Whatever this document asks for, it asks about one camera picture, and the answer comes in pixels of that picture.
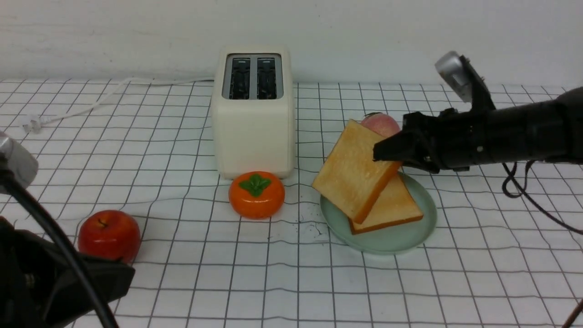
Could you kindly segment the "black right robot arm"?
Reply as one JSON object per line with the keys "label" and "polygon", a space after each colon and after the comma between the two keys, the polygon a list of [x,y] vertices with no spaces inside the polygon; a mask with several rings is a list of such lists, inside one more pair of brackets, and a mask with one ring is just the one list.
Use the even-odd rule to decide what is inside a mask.
{"label": "black right robot arm", "polygon": [[514,108],[406,114],[399,133],[373,146],[373,160],[398,161],[431,174],[528,160],[581,164],[582,96],[578,87]]}

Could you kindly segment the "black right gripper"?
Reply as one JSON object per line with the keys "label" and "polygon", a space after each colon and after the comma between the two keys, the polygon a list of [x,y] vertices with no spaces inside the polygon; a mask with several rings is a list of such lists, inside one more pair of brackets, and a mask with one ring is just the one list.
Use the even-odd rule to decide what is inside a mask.
{"label": "black right gripper", "polygon": [[442,170],[460,172],[460,167],[448,166],[440,158],[438,132],[444,132],[439,121],[458,114],[455,108],[446,108],[438,116],[412,112],[403,116],[402,132],[396,133],[373,146],[373,161],[398,161],[404,167],[419,169],[431,174]]}

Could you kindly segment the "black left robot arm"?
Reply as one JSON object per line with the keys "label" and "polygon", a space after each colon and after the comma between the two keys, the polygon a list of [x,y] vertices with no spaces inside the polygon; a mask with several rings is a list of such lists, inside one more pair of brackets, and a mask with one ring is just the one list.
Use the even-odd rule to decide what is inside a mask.
{"label": "black left robot arm", "polygon": [[3,328],[65,328],[95,311],[61,249],[1,218]]}

